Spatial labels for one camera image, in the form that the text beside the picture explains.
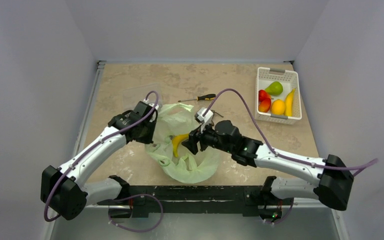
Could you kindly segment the yellow fake banana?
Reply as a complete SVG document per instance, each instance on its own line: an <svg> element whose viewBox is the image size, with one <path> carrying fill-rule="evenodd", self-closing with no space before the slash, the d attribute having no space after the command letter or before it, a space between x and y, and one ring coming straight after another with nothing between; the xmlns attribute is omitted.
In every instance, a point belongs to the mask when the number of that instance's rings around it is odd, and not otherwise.
<svg viewBox="0 0 384 240"><path fill-rule="evenodd" d="M284 115L291 117L293 115L293 101L296 88L293 88L292 91L285 98L285 111Z"/></svg>
<svg viewBox="0 0 384 240"><path fill-rule="evenodd" d="M189 134L186 133L186 134L181 134L181 135L176 135L172 138L171 142L172 142L172 151L173 151L173 155L175 158L178 158L179 157L179 154L178 154L178 147L179 145L187 140L189 138Z"/></svg>

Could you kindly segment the green plastic bag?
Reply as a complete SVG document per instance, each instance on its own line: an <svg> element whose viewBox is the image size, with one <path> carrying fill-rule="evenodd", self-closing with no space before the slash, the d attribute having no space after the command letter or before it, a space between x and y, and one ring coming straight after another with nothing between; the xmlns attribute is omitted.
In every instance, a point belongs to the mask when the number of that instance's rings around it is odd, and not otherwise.
<svg viewBox="0 0 384 240"><path fill-rule="evenodd" d="M146 144L145 152L174 180L184 184L197 184L212 177L220 164L220 153L207 148L192 154L181 143L174 155L174 138L188 135L199 127L194 119L197 108L184 104L164 104L158 110L153 143Z"/></svg>

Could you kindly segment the red fake fruit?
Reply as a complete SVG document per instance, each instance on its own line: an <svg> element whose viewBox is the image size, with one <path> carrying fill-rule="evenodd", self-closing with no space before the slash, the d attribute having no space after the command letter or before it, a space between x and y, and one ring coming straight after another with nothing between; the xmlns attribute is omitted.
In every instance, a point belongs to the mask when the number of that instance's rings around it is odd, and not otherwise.
<svg viewBox="0 0 384 240"><path fill-rule="evenodd" d="M271 98L264 98L258 105L258 111L261 113L267 113L271 109L271 104Z"/></svg>

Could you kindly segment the yellow fake lemon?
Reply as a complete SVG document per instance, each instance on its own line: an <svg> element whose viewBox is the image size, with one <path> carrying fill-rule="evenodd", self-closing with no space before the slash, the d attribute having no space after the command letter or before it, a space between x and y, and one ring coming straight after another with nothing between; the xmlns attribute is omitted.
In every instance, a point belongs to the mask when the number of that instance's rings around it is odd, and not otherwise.
<svg viewBox="0 0 384 240"><path fill-rule="evenodd" d="M286 104L283 100L277 99L271 104L271 114L273 115L283 115L286 110Z"/></svg>

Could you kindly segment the green fake apple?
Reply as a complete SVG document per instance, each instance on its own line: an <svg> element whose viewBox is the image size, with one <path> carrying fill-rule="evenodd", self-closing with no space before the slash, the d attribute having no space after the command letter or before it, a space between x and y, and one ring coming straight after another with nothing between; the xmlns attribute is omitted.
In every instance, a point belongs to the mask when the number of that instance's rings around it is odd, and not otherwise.
<svg viewBox="0 0 384 240"><path fill-rule="evenodd" d="M266 87L265 92L271 96L279 96L283 93L283 85L279 81L272 82L268 87Z"/></svg>

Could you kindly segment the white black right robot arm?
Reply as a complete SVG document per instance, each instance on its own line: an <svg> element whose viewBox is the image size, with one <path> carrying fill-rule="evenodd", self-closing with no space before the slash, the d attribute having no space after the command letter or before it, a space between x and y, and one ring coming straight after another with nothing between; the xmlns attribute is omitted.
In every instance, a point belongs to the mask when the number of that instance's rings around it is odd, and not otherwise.
<svg viewBox="0 0 384 240"><path fill-rule="evenodd" d="M199 126L181 144L194 155L211 147L230 154L242 166L292 175L293 179L275 177L267 181L269 185L261 189L260 196L268 204L278 199L307 198L338 211L348 207L354 176L336 155L306 157L270 149L262 141L242 135L229 120L220 121L215 127Z"/></svg>

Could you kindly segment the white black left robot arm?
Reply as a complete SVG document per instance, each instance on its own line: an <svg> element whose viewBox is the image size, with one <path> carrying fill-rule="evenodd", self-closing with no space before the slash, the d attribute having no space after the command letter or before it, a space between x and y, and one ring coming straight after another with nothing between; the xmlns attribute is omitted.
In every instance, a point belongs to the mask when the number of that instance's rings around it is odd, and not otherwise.
<svg viewBox="0 0 384 240"><path fill-rule="evenodd" d="M88 205L111 200L118 205L129 199L129 184L112 175L103 181L87 180L112 154L136 141L151 144L158 117L157 103L139 101L133 110L114 116L102 133L78 155L59 167L48 166L41 174L40 199L45 203L44 218L53 209L65 220L76 218Z"/></svg>

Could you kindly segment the red fake pear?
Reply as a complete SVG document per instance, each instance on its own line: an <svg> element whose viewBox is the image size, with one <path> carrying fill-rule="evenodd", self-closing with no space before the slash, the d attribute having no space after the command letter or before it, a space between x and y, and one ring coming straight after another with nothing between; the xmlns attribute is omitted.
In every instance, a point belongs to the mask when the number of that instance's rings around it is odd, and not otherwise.
<svg viewBox="0 0 384 240"><path fill-rule="evenodd" d="M265 99L272 99L271 96L263 89L258 91L258 101L262 102Z"/></svg>

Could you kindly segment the yellow black screwdriver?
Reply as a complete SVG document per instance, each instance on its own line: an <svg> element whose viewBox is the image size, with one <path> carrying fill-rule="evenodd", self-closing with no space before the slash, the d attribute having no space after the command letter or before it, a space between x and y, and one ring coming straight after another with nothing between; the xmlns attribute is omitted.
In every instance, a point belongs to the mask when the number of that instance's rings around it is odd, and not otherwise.
<svg viewBox="0 0 384 240"><path fill-rule="evenodd" d="M210 101L213 100L217 95L215 93L210 93L206 95L197 96L191 99L178 100L178 102L187 102L187 101Z"/></svg>

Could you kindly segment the clear plastic screw box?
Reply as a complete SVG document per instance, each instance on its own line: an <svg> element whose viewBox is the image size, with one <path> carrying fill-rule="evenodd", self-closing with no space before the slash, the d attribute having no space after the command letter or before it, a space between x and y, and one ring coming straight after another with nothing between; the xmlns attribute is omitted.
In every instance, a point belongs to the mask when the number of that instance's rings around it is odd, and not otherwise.
<svg viewBox="0 0 384 240"><path fill-rule="evenodd" d="M146 98L151 91L158 94L158 104L163 105L163 94L159 83L150 83L125 89L121 92L122 110L133 110L139 101Z"/></svg>

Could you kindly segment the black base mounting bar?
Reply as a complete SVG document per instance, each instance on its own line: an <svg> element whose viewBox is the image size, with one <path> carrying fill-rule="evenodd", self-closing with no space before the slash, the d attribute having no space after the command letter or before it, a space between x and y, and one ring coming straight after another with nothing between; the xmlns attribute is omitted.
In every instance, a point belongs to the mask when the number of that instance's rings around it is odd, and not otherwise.
<svg viewBox="0 0 384 240"><path fill-rule="evenodd" d="M164 214L241 214L244 217L272 218L281 206L290 206L292 198L279 199L268 188L251 186L151 186L136 185L123 201L104 200L98 206L109 207L113 218L147 218Z"/></svg>

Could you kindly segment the white plastic basket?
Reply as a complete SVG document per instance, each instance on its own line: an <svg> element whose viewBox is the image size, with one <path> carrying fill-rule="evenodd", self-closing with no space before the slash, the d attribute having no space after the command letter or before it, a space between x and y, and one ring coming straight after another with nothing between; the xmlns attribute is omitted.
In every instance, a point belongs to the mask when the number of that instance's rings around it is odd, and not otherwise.
<svg viewBox="0 0 384 240"><path fill-rule="evenodd" d="M265 90L270 84L278 82L282 85L283 91L279 95L271 94L271 101L285 101L292 90L295 90L291 102L291 116L273 114L270 110L267 112L259 111L259 91ZM254 118L258 121L274 122L279 124L293 125L303 117L301 93L299 84L299 75L295 71L258 67L255 80L255 107Z"/></svg>

